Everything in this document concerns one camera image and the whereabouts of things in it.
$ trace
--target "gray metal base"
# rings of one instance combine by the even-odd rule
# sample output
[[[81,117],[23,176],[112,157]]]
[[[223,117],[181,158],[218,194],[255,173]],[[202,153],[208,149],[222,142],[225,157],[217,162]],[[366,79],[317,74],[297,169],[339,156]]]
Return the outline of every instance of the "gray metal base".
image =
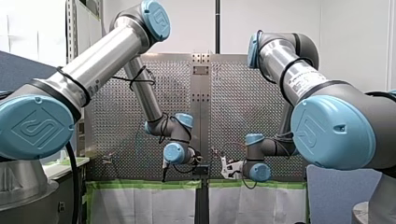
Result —
[[[58,183],[50,182],[48,191],[36,199],[0,207],[2,224],[58,223]]]
[[[369,203],[358,203],[352,210],[352,224],[369,223]]]

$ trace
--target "metal bracket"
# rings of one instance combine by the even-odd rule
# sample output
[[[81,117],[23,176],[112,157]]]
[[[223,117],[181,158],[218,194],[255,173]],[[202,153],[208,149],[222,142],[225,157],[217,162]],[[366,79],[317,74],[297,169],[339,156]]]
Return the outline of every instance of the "metal bracket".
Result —
[[[78,56],[76,0],[66,1],[66,23],[67,62],[70,63]]]
[[[207,177],[209,174],[209,165],[207,164],[201,164],[198,165],[193,171],[192,171],[192,176],[194,179],[202,179],[203,177]]]
[[[209,75],[209,66],[194,66],[192,68],[193,75]]]

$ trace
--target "robotic arm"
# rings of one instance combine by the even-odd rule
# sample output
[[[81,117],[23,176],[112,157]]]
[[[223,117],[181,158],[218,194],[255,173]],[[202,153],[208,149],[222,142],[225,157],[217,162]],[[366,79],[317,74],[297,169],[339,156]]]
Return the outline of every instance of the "robotic arm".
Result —
[[[170,35],[169,18],[157,2],[122,11],[111,32],[48,79],[34,79],[0,101],[0,157],[37,160],[61,150],[70,140],[80,109],[122,67],[146,116],[146,131],[171,137],[164,149],[170,163],[194,161],[189,148],[192,116],[165,118],[140,54]]]
[[[363,93],[345,81],[327,79],[317,70],[314,43],[304,35],[258,32],[250,39],[248,65],[274,81],[287,103],[275,138],[247,135],[244,176],[267,180],[270,170],[263,156],[293,155],[297,148],[320,167],[374,168],[396,177],[392,92]]]

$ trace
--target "metal pole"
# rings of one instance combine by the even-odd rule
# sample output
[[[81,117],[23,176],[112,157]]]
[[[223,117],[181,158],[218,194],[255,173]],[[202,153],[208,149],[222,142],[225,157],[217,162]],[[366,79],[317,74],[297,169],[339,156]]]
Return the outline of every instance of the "metal pole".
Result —
[[[216,53],[220,54],[220,0],[216,0]]]

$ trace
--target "silver metal arm segment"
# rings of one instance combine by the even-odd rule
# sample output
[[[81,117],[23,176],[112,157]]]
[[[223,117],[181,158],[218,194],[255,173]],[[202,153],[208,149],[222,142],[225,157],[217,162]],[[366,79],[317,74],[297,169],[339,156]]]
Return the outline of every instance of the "silver metal arm segment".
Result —
[[[136,79],[132,88],[139,101],[143,113],[147,119],[145,124],[146,133],[170,137],[171,143],[163,150],[165,162],[170,164],[196,164],[201,156],[198,151],[189,147],[193,118],[191,115],[177,113],[174,116],[164,114],[157,102],[151,85],[142,80],[149,80],[149,74],[144,69],[140,57],[135,57],[124,66],[129,79]]]

